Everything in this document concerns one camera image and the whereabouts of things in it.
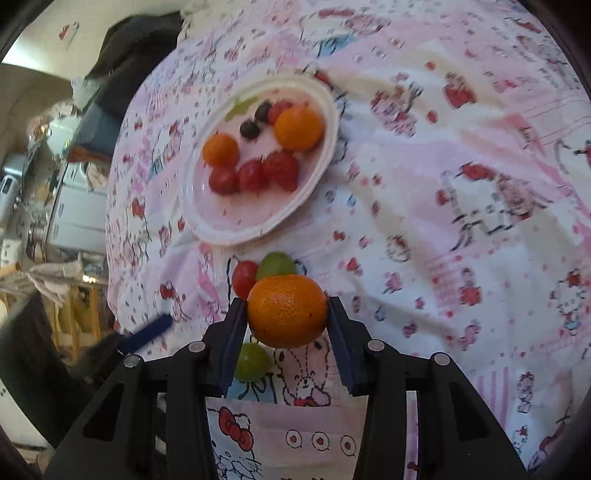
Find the large red strawberry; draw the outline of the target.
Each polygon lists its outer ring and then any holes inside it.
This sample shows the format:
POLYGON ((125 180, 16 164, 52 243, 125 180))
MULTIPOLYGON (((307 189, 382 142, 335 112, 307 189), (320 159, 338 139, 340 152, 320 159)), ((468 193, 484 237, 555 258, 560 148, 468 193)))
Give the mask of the large red strawberry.
POLYGON ((263 172, 266 178, 281 190, 287 192, 297 190, 300 165, 290 152, 271 152, 263 160, 263 172))

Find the dark purple grape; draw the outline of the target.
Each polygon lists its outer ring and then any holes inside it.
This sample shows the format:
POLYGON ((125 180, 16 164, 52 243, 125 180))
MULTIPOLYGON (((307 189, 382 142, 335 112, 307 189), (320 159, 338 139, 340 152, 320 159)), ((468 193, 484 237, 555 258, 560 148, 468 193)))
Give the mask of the dark purple grape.
POLYGON ((256 119, 257 122, 262 122, 264 124, 269 123, 269 114, 270 109, 273 107, 273 103, 270 100, 265 100, 259 104, 256 108, 256 112, 254 112, 253 117, 256 119))
POLYGON ((257 124, 256 120, 247 119, 240 124, 239 133, 245 140, 254 141, 260 135, 259 124, 257 124))

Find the blue orange cushion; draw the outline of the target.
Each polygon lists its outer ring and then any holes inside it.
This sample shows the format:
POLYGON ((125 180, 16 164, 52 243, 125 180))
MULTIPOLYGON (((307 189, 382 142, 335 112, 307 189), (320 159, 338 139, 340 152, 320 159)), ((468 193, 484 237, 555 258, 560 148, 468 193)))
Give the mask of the blue orange cushion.
POLYGON ((123 119, 121 112, 92 102, 74 132, 66 160, 110 165, 123 119))

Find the small orange tangerine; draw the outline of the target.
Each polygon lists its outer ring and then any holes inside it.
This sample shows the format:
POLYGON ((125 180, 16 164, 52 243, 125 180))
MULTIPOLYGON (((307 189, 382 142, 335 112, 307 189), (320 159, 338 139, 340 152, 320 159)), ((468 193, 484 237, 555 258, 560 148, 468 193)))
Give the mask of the small orange tangerine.
POLYGON ((239 156, 238 143, 226 133, 211 135, 201 149, 204 163, 211 168, 235 167, 238 165, 239 156))

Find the green grape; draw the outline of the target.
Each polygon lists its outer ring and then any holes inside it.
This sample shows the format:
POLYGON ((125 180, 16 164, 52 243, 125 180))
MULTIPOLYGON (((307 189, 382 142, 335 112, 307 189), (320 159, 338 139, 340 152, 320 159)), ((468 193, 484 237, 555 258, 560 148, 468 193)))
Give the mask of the green grape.
POLYGON ((273 366, 270 355, 257 343, 243 343, 235 367, 235 379, 243 382, 256 382, 266 375, 273 366))
POLYGON ((294 259, 287 253, 273 251, 264 256, 256 271, 256 280, 270 276, 283 276, 297 274, 297 266, 294 259))

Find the black clothing pile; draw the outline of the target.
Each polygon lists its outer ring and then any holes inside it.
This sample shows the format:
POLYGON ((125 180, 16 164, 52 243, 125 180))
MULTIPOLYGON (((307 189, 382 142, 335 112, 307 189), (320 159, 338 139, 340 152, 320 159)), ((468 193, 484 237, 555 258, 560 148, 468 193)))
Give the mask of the black clothing pile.
POLYGON ((143 81, 176 48, 181 27, 178 11, 133 15, 112 25, 96 63, 85 76, 100 83, 97 105, 121 120, 143 81))

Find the pink strawberry pattern plate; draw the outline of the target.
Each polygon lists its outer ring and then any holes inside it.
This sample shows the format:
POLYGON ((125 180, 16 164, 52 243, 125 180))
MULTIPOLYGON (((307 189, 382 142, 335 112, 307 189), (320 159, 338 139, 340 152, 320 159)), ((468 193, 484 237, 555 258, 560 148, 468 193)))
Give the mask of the pink strawberry pattern plate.
POLYGON ((185 165, 187 227, 220 246, 270 233, 311 196, 338 136, 332 90, 315 77, 270 76, 236 91, 208 115, 185 165))

